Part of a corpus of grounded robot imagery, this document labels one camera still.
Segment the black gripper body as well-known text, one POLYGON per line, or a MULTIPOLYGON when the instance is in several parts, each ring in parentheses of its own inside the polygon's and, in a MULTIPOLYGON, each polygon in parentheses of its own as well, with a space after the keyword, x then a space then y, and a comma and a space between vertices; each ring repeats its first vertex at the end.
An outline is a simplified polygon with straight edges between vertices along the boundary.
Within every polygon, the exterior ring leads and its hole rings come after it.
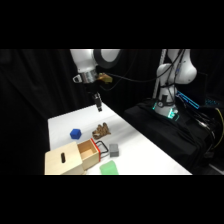
POLYGON ((99 82, 95 81, 92 83, 85 83, 84 84, 86 91, 92 96, 92 97, 98 97, 99 96, 99 82))

